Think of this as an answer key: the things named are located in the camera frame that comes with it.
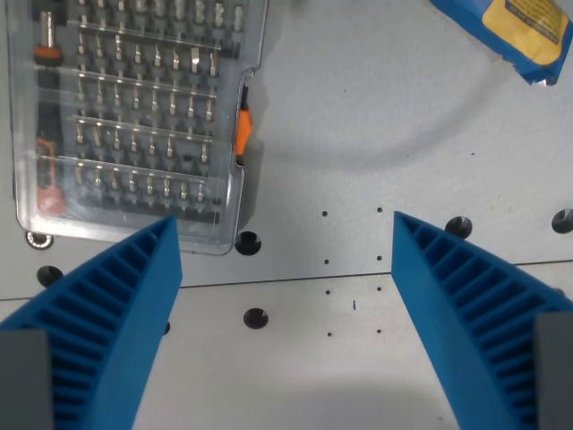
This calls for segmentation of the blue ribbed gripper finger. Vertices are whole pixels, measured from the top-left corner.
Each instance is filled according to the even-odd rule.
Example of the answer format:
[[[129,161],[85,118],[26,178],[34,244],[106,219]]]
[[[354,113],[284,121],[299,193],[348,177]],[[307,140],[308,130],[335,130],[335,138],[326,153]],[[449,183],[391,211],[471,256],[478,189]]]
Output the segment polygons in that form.
[[[77,267],[1,322],[42,331],[56,429],[130,429],[183,280],[167,217]]]
[[[403,212],[391,275],[460,428],[571,428],[569,298]]]

